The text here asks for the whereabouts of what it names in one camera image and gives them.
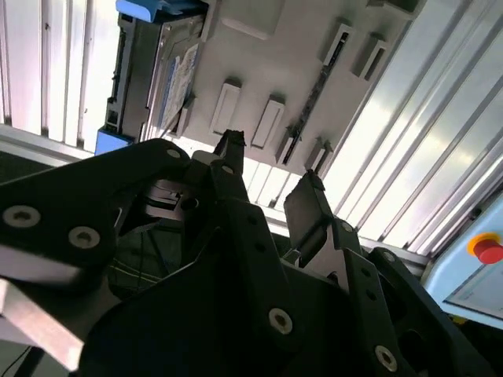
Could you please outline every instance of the blue machine part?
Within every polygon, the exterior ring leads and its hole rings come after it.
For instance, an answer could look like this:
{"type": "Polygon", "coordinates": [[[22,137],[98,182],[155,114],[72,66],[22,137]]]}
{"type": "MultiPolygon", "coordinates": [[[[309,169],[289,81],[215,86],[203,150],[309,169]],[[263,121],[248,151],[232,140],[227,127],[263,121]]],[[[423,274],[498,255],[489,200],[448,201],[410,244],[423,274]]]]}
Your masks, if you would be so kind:
{"type": "Polygon", "coordinates": [[[503,235],[503,194],[442,254],[424,287],[445,312],[503,329],[503,261],[484,265],[467,251],[485,232],[503,235]]]}
{"type": "Polygon", "coordinates": [[[133,144],[133,141],[124,136],[116,135],[108,132],[104,128],[100,128],[97,132],[96,150],[94,155],[102,155],[103,153],[115,151],[133,144]]]}
{"type": "Polygon", "coordinates": [[[154,21],[157,10],[178,16],[183,14],[184,10],[199,6],[200,4],[193,0],[116,0],[117,12],[146,22],[154,21]]]}

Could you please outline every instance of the cable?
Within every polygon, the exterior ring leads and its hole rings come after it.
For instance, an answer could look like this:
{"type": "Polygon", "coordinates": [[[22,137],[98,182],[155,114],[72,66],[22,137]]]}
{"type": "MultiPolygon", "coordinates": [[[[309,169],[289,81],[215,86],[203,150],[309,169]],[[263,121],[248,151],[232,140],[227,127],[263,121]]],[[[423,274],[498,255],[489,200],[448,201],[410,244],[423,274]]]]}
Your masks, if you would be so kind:
{"type": "Polygon", "coordinates": [[[132,277],[136,277],[136,278],[140,278],[142,280],[145,280],[145,281],[148,281],[149,283],[158,283],[159,281],[158,280],[150,280],[144,276],[139,276],[137,274],[134,274],[134,273],[129,273],[123,269],[120,269],[119,267],[113,267],[113,266],[110,266],[111,269],[114,269],[116,271],[120,271],[121,273],[125,273],[126,275],[129,275],[129,276],[132,276],[132,277]]]}
{"type": "MultiPolygon", "coordinates": [[[[133,267],[131,267],[130,265],[127,265],[126,263],[124,262],[121,262],[119,259],[117,258],[114,258],[114,266],[116,267],[117,265],[122,265],[124,267],[126,267],[127,269],[129,269],[130,271],[132,271],[133,273],[136,273],[137,275],[140,273],[137,269],[134,269],[133,267]]],[[[142,276],[147,276],[151,279],[157,279],[157,280],[161,280],[162,277],[159,277],[159,276],[155,276],[155,275],[150,275],[149,273],[141,273],[142,276]]]]}
{"type": "Polygon", "coordinates": [[[21,359],[21,358],[25,355],[25,353],[26,353],[26,352],[28,352],[28,351],[30,350],[30,348],[31,348],[30,346],[29,346],[29,347],[27,347],[27,348],[26,348],[26,349],[25,349],[25,350],[21,353],[21,355],[19,355],[19,356],[17,357],[17,359],[16,359],[15,361],[13,361],[13,362],[12,362],[12,363],[11,363],[11,364],[7,367],[7,369],[6,369],[5,371],[3,371],[3,373],[2,373],[2,377],[6,377],[7,372],[9,371],[9,369],[10,369],[10,368],[12,368],[12,367],[16,364],[16,362],[17,362],[17,361],[19,361],[19,360],[20,360],[20,359],[21,359]]]}
{"type": "Polygon", "coordinates": [[[45,354],[42,348],[32,347],[24,360],[21,361],[14,377],[32,377],[45,354]]]}
{"type": "Polygon", "coordinates": [[[149,230],[147,230],[147,236],[149,236],[150,243],[152,244],[154,252],[156,253],[159,267],[163,270],[164,276],[168,276],[170,274],[170,270],[167,267],[166,260],[164,259],[163,255],[160,252],[159,245],[157,245],[156,238],[154,237],[153,233],[149,230]]]}
{"type": "Polygon", "coordinates": [[[145,253],[145,245],[143,242],[143,233],[140,233],[140,265],[138,267],[138,282],[136,292],[140,291],[141,286],[141,271],[143,270],[143,254],[145,253]]]}

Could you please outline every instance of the metal bolt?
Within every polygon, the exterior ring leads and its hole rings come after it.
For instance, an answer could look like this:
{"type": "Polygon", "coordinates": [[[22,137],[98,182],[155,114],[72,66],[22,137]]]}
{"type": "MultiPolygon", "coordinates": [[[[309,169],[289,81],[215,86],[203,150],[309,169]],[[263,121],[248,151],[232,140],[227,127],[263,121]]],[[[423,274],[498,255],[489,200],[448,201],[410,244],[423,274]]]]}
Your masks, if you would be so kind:
{"type": "Polygon", "coordinates": [[[292,318],[280,308],[272,308],[269,311],[269,323],[275,330],[283,335],[288,335],[293,330],[292,318]]]}
{"type": "Polygon", "coordinates": [[[68,234],[68,240],[79,249],[92,249],[100,243],[100,233],[87,226],[77,226],[68,234]]]}
{"type": "Polygon", "coordinates": [[[225,171],[226,173],[234,174],[233,168],[232,167],[228,167],[227,165],[223,165],[222,166],[222,170],[225,171]]]}
{"type": "Polygon", "coordinates": [[[384,253],[384,257],[389,261],[389,262],[394,262],[395,261],[395,257],[393,256],[392,253],[390,253],[389,251],[385,251],[384,253]]]}
{"type": "Polygon", "coordinates": [[[396,362],[395,356],[391,351],[385,346],[377,346],[374,350],[377,356],[377,360],[390,372],[396,372],[398,370],[398,364],[396,362]]]}
{"type": "Polygon", "coordinates": [[[349,233],[353,232],[353,227],[351,225],[347,224],[345,221],[342,221],[342,223],[343,223],[343,228],[346,232],[349,232],[349,233]]]}
{"type": "Polygon", "coordinates": [[[174,159],[179,159],[181,156],[180,152],[174,149],[168,149],[167,154],[173,157],[174,159]]]}
{"type": "Polygon", "coordinates": [[[40,222],[40,212],[29,206],[12,206],[4,210],[3,221],[13,228],[31,228],[40,222]]]}

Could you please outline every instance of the gray metal bar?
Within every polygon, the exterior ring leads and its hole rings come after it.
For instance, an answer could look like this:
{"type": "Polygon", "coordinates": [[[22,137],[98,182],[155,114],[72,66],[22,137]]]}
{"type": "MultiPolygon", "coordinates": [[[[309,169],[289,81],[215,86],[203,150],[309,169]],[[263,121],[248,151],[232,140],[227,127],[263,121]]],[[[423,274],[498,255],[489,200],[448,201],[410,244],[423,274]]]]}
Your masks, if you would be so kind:
{"type": "Polygon", "coordinates": [[[0,0],[0,122],[12,123],[7,57],[6,0],[0,0]]]}
{"type": "Polygon", "coordinates": [[[29,132],[0,124],[0,151],[60,167],[93,154],[29,132]]]}

